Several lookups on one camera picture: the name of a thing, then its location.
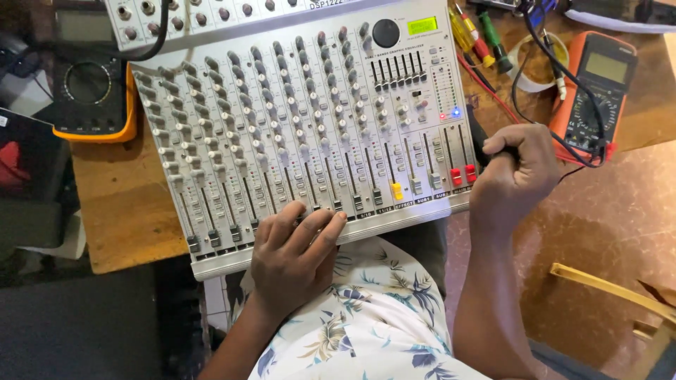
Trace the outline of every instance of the screwdriver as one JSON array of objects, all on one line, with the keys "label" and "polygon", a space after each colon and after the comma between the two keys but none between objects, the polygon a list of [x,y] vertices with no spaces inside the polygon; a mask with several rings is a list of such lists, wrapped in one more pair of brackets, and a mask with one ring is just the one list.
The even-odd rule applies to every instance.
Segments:
[{"label": "screwdriver", "polygon": [[481,36],[479,36],[479,31],[477,30],[477,27],[474,25],[472,20],[470,18],[462,13],[462,9],[460,9],[460,6],[458,3],[455,3],[455,9],[456,13],[460,18],[462,18],[462,21],[464,22],[464,25],[467,27],[467,30],[469,30],[469,33],[471,34],[472,38],[474,39],[474,53],[479,57],[479,59],[483,62],[483,67],[489,68],[491,67],[495,62],[496,59],[491,56],[491,53],[488,50],[488,46],[486,46],[486,42],[481,39]]},{"label": "screwdriver", "polygon": [[495,27],[493,27],[493,23],[491,22],[491,18],[488,16],[487,11],[482,11],[479,14],[479,21],[481,21],[481,24],[483,25],[483,35],[486,37],[488,45],[493,48],[493,54],[498,61],[498,73],[505,74],[509,70],[513,69],[514,65],[512,65],[512,62],[509,62],[509,58],[507,58],[507,51],[505,51],[505,46],[503,46],[502,42],[500,42],[500,35],[496,31]]},{"label": "screwdriver", "polygon": [[462,56],[464,57],[465,61],[469,64],[469,66],[472,66],[472,71],[479,77],[479,80],[483,82],[486,87],[488,87],[491,91],[495,92],[495,88],[491,86],[491,83],[486,79],[486,77],[481,73],[481,71],[475,66],[474,61],[472,60],[472,57],[470,56],[470,52],[472,51],[472,48],[475,45],[475,40],[472,37],[472,34],[470,34],[469,30],[465,27],[465,25],[460,21],[460,18],[458,15],[455,14],[452,10],[449,9],[448,15],[451,18],[451,29],[453,32],[453,37],[455,38],[456,42],[458,45],[460,45],[460,48],[462,48]]}]

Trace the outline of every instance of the floral shirt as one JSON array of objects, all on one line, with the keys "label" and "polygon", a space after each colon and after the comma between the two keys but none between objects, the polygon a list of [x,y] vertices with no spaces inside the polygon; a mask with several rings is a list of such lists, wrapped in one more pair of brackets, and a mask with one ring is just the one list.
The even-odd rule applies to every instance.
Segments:
[{"label": "floral shirt", "polygon": [[[488,379],[453,357],[437,285],[409,254],[373,237],[342,245],[333,272],[333,284],[279,329],[250,380]],[[249,273],[241,287],[246,299]]]}]

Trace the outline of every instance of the green lcd display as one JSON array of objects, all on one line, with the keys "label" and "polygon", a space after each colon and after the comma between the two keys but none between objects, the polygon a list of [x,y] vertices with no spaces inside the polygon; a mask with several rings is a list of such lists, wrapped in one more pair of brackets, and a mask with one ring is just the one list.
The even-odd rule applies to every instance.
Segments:
[{"label": "green lcd display", "polygon": [[423,18],[422,20],[411,21],[408,23],[408,34],[410,36],[437,29],[438,27],[436,17]]}]

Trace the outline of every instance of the mixing console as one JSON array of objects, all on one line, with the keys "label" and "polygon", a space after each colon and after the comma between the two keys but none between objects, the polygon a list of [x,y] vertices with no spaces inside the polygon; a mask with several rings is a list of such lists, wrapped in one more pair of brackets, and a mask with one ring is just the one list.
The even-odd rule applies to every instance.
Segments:
[{"label": "mixing console", "polygon": [[[108,1],[121,36],[157,17]],[[260,221],[294,199],[346,212],[339,243],[467,208],[477,173],[445,0],[259,3],[186,1],[211,32],[190,35],[197,19],[133,66],[196,278],[246,268]]]}]

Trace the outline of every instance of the wooden desk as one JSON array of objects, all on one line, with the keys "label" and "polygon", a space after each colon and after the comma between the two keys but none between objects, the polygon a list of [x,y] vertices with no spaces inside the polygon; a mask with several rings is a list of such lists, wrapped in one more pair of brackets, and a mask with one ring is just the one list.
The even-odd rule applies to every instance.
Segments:
[{"label": "wooden desk", "polygon": [[[548,31],[556,33],[564,42],[589,29],[558,16],[549,19]],[[493,21],[507,49],[527,33],[523,21],[509,14],[502,17],[496,14]],[[616,35],[639,50],[639,67],[617,137],[619,150],[676,139],[676,80],[665,39],[655,35]],[[550,72],[544,56],[538,54],[525,71],[531,78]],[[475,105],[477,119],[488,134],[512,124],[491,96],[463,69],[460,71],[465,96]],[[484,73],[498,95],[511,104],[509,78],[498,76],[493,70],[484,70]],[[546,123],[551,114],[553,91],[536,95],[519,91],[519,105],[531,118]],[[129,143],[73,144],[72,151],[94,272],[120,270],[187,251],[147,125]]]}]

